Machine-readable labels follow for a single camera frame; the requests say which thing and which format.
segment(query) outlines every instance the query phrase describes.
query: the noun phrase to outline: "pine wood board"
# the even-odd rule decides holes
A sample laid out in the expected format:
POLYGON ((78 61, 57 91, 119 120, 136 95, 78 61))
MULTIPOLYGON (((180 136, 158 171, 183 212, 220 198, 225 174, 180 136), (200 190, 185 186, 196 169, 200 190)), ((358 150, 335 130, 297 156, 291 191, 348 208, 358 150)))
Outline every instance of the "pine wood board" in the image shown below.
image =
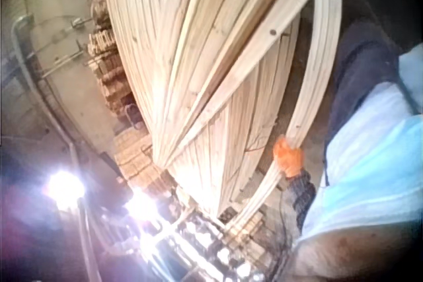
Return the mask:
MULTIPOLYGON (((186 19, 190 23, 186 40, 178 53, 173 65, 169 81, 167 101, 164 117, 165 125, 160 133, 160 144, 162 145, 157 162, 164 162, 178 142, 180 126, 189 113, 192 103, 195 101, 196 92, 189 91, 188 87, 192 81, 203 47, 208 39, 212 27, 218 17, 222 3, 225 0, 198 0, 194 16, 186 19)), ((199 74, 204 74, 207 69, 199 69, 199 74)))
POLYGON ((253 121, 243 161, 239 168, 240 177, 231 188, 231 201, 237 199, 240 191, 252 177, 272 132, 288 82, 298 30, 299 15, 282 34, 280 42, 276 42, 260 62, 260 67, 263 70, 260 73, 260 87, 257 90, 253 121))
POLYGON ((263 14, 268 9, 273 0, 248 0, 241 11, 232 31, 230 31, 219 55, 213 63, 213 67, 207 76, 203 87, 198 93, 196 101, 192 105, 191 111, 186 117, 183 132, 192 125, 200 110, 204 107, 212 92, 226 74, 230 66, 241 52, 245 42, 250 37, 257 23, 262 19, 263 14))
POLYGON ((266 51, 278 39, 280 34, 301 10, 307 0, 276 0, 266 18, 252 35, 223 82, 211 96, 189 132, 179 143, 183 148, 210 121, 214 114, 228 101, 238 89, 254 66, 260 61, 266 51))
POLYGON ((153 138, 155 143, 154 160, 160 162, 166 117, 168 87, 171 75, 177 69, 183 48, 187 39, 192 19, 199 0, 165 0, 166 14, 160 24, 159 39, 156 47, 156 65, 153 76, 154 95, 154 123, 153 138))
POLYGON ((340 32, 342 0, 315 0, 313 33, 303 84, 286 136, 292 147, 299 147, 323 99, 340 32))
POLYGON ((239 176, 239 167, 249 136, 254 99, 258 83, 259 68, 256 68, 237 89, 228 103, 228 139, 226 144, 225 166, 221 180, 221 197, 217 215, 230 206, 231 190, 239 176))

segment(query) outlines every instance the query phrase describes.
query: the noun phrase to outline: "stack of wooden planks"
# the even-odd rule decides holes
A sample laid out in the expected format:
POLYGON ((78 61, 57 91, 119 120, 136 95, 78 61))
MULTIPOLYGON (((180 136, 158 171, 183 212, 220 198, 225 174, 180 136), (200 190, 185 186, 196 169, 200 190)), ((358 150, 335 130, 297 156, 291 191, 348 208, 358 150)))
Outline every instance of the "stack of wooden planks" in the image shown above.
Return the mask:
POLYGON ((170 190, 164 172, 152 160, 151 135, 144 125, 119 133, 114 144, 116 164, 132 188, 141 188, 152 197, 170 190))
POLYGON ((95 31, 89 34, 88 66, 97 78, 106 106, 116 116, 125 116, 125 107, 134 103, 110 24, 106 0, 91 1, 95 31))
POLYGON ((306 1, 107 0, 153 160, 212 217, 262 155, 306 1))

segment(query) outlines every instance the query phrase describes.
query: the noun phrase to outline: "orange glove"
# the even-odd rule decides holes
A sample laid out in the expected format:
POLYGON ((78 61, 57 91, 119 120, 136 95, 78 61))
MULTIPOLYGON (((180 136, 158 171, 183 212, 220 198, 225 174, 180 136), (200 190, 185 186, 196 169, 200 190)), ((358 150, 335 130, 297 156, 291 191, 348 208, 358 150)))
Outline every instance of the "orange glove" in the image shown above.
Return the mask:
POLYGON ((291 149, 285 136, 281 136, 273 146, 273 158, 287 178, 300 174, 303 168, 303 151, 291 149))

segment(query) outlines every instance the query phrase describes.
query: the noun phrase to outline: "worker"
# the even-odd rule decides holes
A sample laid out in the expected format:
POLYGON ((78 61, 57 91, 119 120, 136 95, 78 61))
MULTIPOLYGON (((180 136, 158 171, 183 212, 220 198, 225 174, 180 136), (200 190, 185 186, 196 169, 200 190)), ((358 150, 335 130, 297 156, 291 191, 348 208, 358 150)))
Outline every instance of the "worker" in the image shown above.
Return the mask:
POLYGON ((275 281, 421 281, 423 44, 399 57, 357 22, 339 43, 334 85, 317 192, 302 151, 285 137, 274 145, 289 184, 282 211, 292 207, 301 231, 275 281))

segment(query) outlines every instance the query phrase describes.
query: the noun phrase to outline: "sleeve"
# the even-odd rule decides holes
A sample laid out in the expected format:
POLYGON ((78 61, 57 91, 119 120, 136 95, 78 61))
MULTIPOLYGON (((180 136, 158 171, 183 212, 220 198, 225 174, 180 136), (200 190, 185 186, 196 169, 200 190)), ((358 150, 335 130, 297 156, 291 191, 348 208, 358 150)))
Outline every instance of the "sleeve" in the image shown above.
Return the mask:
POLYGON ((288 179, 288 186, 282 192, 281 210, 287 229, 293 238, 301 234, 305 216, 316 196, 316 189, 310 182, 310 174, 301 169, 301 172, 288 179))

